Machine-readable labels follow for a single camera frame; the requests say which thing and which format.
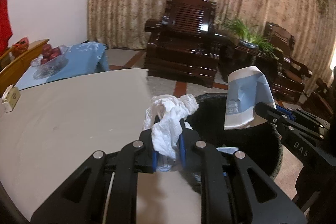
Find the clear plastic bowl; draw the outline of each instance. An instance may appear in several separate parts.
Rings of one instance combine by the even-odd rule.
[[[69,50],[69,47],[65,45],[61,45],[58,47],[61,50],[62,54],[48,61],[47,63],[41,65],[41,60],[43,58],[42,54],[40,54],[37,58],[31,61],[30,65],[37,68],[37,71],[33,75],[34,79],[50,76],[65,67],[65,65],[68,63],[68,60],[65,57],[65,53]]]

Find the apple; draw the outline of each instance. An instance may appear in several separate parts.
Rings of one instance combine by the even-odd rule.
[[[62,54],[62,52],[61,52],[61,50],[59,49],[59,47],[53,48],[53,49],[51,50],[51,52],[52,52],[52,53],[58,52],[59,55]]]
[[[49,56],[49,60],[52,60],[52,59],[58,57],[59,55],[61,55],[59,52],[54,52]]]
[[[43,57],[42,59],[41,59],[41,65],[43,65],[43,64],[45,64],[45,63],[47,63],[49,61],[49,59],[48,58],[46,58],[46,57]]]
[[[45,44],[42,47],[42,55],[44,58],[48,58],[52,54],[53,47],[50,44]]]

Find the trash can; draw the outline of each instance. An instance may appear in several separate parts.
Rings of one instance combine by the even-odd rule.
[[[197,111],[187,118],[201,140],[215,147],[238,147],[273,180],[279,173],[283,146],[275,126],[265,122],[255,127],[224,130],[226,93],[206,93],[196,97]]]

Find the beige tabletop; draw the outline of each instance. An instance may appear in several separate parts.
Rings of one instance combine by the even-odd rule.
[[[147,71],[83,75],[21,91],[0,118],[0,180],[30,220],[95,150],[136,140],[150,103]],[[178,172],[139,174],[137,223],[200,223],[201,200]]]

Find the blue tablecloth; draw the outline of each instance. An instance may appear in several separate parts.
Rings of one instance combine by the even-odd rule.
[[[68,63],[56,74],[42,79],[34,79],[33,75],[37,69],[29,67],[15,86],[19,90],[23,90],[65,78],[108,71],[110,69],[105,50],[106,46],[98,42],[73,45],[65,53]]]

